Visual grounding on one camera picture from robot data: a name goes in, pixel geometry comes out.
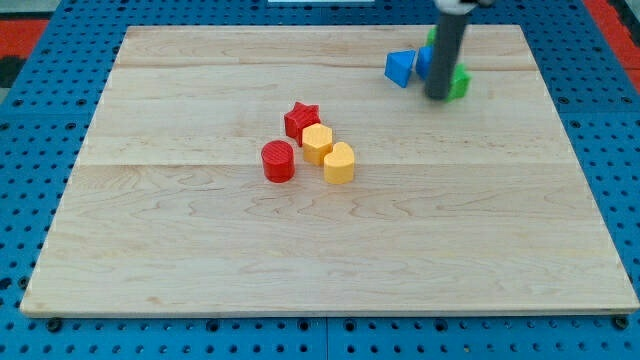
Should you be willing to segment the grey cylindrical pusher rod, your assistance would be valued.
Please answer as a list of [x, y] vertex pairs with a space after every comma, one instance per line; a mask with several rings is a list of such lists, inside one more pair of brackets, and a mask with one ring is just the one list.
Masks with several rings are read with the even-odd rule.
[[432, 60], [425, 82], [425, 94], [432, 100], [446, 100], [450, 94], [464, 32], [470, 15], [442, 12], [435, 28]]

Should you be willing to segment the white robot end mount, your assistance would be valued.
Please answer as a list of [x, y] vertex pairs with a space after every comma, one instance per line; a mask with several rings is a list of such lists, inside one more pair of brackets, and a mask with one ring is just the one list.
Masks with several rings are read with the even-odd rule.
[[495, 0], [434, 0], [437, 9], [445, 14], [468, 14], [477, 7], [491, 7]]

